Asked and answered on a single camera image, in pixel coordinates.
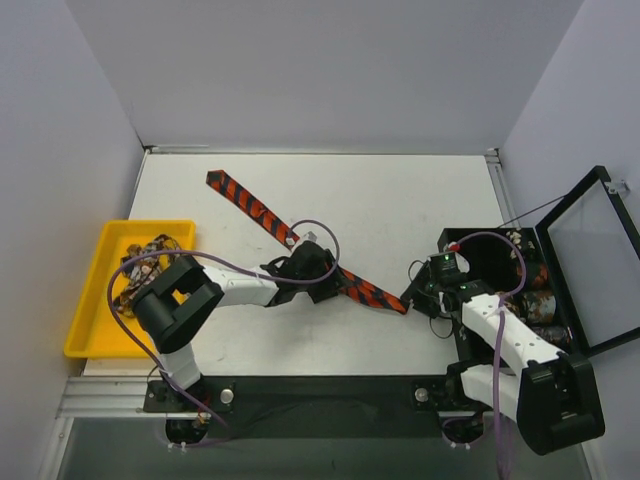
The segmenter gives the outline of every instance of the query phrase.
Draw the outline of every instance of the white table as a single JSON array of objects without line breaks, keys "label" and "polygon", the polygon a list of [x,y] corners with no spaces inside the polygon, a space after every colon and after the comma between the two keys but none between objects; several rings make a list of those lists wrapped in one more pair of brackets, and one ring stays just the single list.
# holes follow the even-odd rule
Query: white table
[{"label": "white table", "polygon": [[[340,240],[340,265],[398,296],[409,283],[408,265],[436,251],[443,228],[502,223],[481,156],[152,154],[130,218],[191,218],[198,249],[243,266],[286,255],[205,184],[216,169],[289,225],[325,222]],[[434,328],[444,334],[449,326]],[[300,294],[276,308],[216,309],[193,347],[207,375],[443,374],[457,361],[454,340],[437,338],[424,315],[366,308],[344,296],[313,305]],[[146,375],[150,366],[94,359],[85,375]]]}]

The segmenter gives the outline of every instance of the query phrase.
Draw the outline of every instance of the orange and black striped tie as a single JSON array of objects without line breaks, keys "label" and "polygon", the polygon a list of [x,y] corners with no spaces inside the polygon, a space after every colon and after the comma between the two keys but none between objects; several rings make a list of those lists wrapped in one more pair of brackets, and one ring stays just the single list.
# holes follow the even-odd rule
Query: orange and black striped tie
[{"label": "orange and black striped tie", "polygon": [[[213,170],[207,173],[207,185],[232,202],[236,207],[248,215],[254,222],[264,228],[269,235],[275,238],[281,245],[291,250],[286,239],[291,237],[297,242],[300,237],[292,232],[289,226],[280,220],[276,214],[269,210],[264,203],[236,182],[224,170]],[[338,266],[338,271],[345,280],[346,285],[340,289],[340,293],[349,296],[354,301],[373,308],[384,308],[405,314],[408,304],[370,282],[358,277]]]}]

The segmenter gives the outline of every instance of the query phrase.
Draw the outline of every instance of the gray floor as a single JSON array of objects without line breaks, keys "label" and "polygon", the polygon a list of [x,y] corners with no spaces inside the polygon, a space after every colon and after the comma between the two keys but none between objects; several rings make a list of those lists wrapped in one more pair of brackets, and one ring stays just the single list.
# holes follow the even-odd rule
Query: gray floor
[{"label": "gray floor", "polygon": [[[79,419],[59,480],[236,478],[495,479],[493,437],[471,451],[441,439],[238,440],[221,447],[168,451],[160,420]],[[581,450],[538,457],[518,438],[512,480],[589,478]]]}]

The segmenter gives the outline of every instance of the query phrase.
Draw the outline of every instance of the yellow plastic bin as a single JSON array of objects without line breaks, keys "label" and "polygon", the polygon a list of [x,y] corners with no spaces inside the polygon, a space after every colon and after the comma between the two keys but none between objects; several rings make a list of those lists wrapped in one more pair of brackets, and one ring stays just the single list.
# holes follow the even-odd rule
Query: yellow plastic bin
[{"label": "yellow plastic bin", "polygon": [[[162,233],[173,237],[185,250],[194,247],[196,225],[191,220],[113,220],[105,224],[64,346],[67,357],[146,357],[113,319],[107,306],[107,284],[129,245],[144,246]],[[127,283],[122,275],[118,278],[114,298]],[[122,318],[145,345],[155,350],[135,318]]]}]

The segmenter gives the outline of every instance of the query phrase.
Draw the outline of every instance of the tabletop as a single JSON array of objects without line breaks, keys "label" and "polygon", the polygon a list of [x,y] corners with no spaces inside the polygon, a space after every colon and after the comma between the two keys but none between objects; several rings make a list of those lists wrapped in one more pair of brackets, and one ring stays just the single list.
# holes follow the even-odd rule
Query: tabletop
[{"label": "tabletop", "polygon": [[[337,235],[340,265],[399,296],[407,269],[437,251],[446,227],[493,227],[502,216],[481,156],[150,154],[131,219],[193,219],[196,247],[251,267],[288,251],[205,183],[223,169],[291,225],[312,218]],[[318,227],[318,242],[333,249]],[[449,325],[434,322],[440,335]],[[454,340],[428,318],[339,296],[314,305],[299,294],[275,308],[214,310],[193,342],[206,375],[444,374]],[[146,374],[148,360],[92,359],[85,375]]]}]

